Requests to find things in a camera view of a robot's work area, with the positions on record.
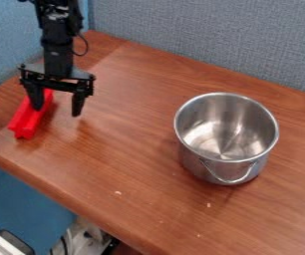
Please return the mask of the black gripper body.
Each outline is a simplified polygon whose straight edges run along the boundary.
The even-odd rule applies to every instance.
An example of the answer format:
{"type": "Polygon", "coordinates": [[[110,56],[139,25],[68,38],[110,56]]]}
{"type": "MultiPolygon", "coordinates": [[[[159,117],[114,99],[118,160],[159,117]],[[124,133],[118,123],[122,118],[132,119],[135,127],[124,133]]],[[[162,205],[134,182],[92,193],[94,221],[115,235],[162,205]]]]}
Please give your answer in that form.
{"type": "Polygon", "coordinates": [[[32,83],[40,87],[70,93],[83,92],[87,97],[95,92],[95,76],[82,71],[74,63],[74,43],[54,44],[41,42],[44,48],[44,62],[21,64],[20,82],[32,83]]]}

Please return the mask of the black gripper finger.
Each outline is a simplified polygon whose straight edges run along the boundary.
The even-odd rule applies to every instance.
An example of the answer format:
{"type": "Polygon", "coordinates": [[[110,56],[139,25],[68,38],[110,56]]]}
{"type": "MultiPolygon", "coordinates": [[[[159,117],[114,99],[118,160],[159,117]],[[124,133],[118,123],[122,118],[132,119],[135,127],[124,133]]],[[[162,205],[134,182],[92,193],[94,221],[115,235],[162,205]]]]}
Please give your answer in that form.
{"type": "Polygon", "coordinates": [[[32,107],[36,111],[39,111],[46,103],[44,88],[36,84],[29,83],[25,85],[25,90],[31,100],[32,107]]]}
{"type": "Polygon", "coordinates": [[[87,95],[83,92],[74,93],[72,96],[72,116],[78,117],[82,114],[87,95]]]}

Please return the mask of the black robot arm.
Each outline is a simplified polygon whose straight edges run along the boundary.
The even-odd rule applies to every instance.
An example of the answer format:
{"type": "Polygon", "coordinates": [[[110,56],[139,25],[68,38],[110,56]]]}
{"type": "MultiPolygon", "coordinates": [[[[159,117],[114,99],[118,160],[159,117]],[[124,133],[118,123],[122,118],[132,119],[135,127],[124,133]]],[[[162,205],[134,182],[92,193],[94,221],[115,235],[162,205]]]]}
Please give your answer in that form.
{"type": "Polygon", "coordinates": [[[95,92],[96,76],[75,66],[74,57],[83,57],[90,44],[82,35],[83,14],[79,0],[19,0],[35,5],[43,30],[43,64],[23,64],[20,83],[36,111],[46,104],[44,92],[51,89],[72,93],[72,116],[82,114],[86,99],[95,92]]]}

